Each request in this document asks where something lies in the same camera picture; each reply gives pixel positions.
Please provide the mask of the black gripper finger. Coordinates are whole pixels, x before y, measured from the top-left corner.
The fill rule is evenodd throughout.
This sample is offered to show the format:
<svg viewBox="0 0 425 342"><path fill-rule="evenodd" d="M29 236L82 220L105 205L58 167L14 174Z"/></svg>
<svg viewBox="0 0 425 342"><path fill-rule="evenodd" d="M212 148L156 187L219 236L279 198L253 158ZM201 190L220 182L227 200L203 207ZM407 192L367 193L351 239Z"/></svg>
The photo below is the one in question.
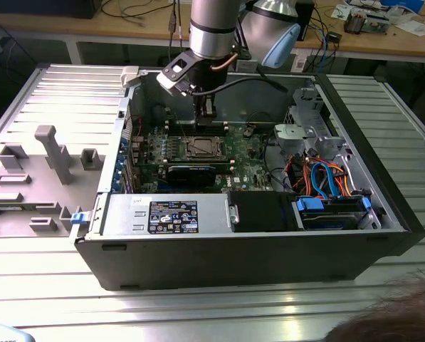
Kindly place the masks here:
<svg viewBox="0 0 425 342"><path fill-rule="evenodd" d="M194 96L197 125L211 125L216 118L215 95Z"/></svg>

